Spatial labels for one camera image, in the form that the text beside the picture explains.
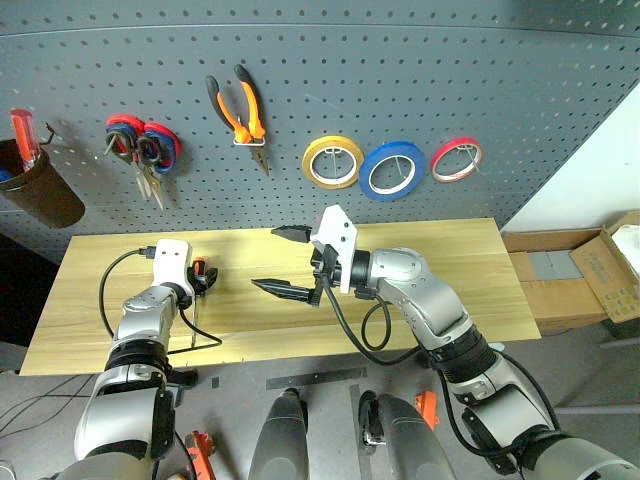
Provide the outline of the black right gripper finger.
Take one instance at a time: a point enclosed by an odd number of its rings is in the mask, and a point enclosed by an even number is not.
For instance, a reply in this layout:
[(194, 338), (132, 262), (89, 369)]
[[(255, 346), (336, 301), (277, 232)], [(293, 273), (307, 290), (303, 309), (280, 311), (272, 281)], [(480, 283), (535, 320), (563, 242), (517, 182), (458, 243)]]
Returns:
[(312, 294), (311, 289), (294, 286), (286, 280), (273, 278), (252, 279), (251, 283), (269, 294), (286, 300), (308, 302)]
[(305, 225), (283, 225), (273, 228), (271, 233), (289, 241), (309, 243), (312, 228)]

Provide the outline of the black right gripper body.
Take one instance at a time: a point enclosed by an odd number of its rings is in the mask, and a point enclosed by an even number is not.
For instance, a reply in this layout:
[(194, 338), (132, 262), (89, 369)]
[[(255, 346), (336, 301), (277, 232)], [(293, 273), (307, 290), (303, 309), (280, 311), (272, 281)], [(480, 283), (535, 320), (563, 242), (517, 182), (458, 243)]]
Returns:
[(317, 307), (320, 305), (320, 299), (324, 292), (323, 281), (327, 280), (330, 287), (339, 286), (342, 267), (338, 261), (338, 253), (329, 245), (325, 246), (323, 251), (316, 247), (310, 263), (314, 267), (315, 286), (309, 296), (309, 304)]

